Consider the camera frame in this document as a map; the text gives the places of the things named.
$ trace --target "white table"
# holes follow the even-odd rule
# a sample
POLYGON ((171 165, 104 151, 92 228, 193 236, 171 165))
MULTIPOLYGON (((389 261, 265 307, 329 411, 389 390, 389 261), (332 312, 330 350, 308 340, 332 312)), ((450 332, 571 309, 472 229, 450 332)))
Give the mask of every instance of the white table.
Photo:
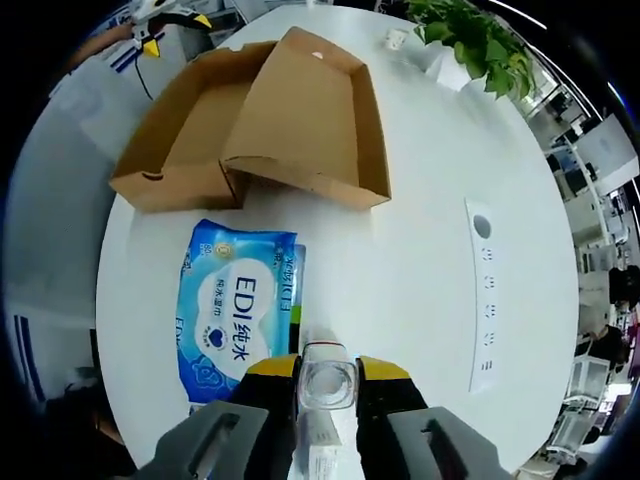
MULTIPOLYGON (((294 189, 254 188, 243 211, 143 215, 117 197, 102 247, 97 332, 107 394, 138 465, 183 420, 174 312, 179 272, 202 217, 240 229, 298 232, 307 245, 303 328, 330 324, 353 354, 407 369, 493 441, 513 471, 546 440, 573 357, 578 284, 560 194, 533 134, 507 98, 455 94, 382 49, 411 24, 339 7, 281 7, 227 45, 279 39, 300 26, 371 70, 393 200, 355 212, 294 189), (469 393, 475 277, 465 198, 492 210, 502 281, 499 383, 469 393)), ((405 52, 420 52, 413 35, 405 52)), ((357 478, 358 459, 340 478, 357 478)))

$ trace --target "open cardboard box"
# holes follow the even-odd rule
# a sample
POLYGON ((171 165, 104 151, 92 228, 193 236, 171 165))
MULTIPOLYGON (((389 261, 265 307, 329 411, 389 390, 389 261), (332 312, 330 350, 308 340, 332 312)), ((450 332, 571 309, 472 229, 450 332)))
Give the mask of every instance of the open cardboard box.
POLYGON ((156 100, 111 185, 144 211, 239 208, 248 174, 358 209, 389 200, 366 65, 300 28, 205 54, 156 100))

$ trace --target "green leaves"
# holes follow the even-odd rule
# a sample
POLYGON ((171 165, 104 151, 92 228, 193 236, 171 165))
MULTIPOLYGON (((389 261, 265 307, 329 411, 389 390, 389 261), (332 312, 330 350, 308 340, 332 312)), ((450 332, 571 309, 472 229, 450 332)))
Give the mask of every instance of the green leaves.
POLYGON ((514 90, 523 98, 536 89, 524 46, 492 17, 465 0, 406 1, 420 40, 425 45, 440 40, 453 47, 471 78, 487 75, 485 91, 500 97, 514 90))

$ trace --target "wet wipes package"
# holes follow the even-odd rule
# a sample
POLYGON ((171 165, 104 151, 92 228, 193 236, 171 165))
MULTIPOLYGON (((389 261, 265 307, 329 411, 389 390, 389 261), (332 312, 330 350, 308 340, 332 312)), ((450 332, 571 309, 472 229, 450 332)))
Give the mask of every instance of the wet wipes package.
POLYGON ((209 220, 194 228, 176 309, 178 369, 192 404, 228 398, 251 365, 289 353, 304 261, 295 240, 209 220))

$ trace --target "white plant pot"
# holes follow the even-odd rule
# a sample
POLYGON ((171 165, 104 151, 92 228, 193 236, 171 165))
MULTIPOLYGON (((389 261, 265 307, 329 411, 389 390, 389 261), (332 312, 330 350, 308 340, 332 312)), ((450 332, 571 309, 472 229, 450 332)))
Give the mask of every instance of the white plant pot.
POLYGON ((425 75, 438 84, 459 92, 471 82, 467 67, 456 60, 453 48, 442 45, 442 42, 432 42, 426 46, 425 75))

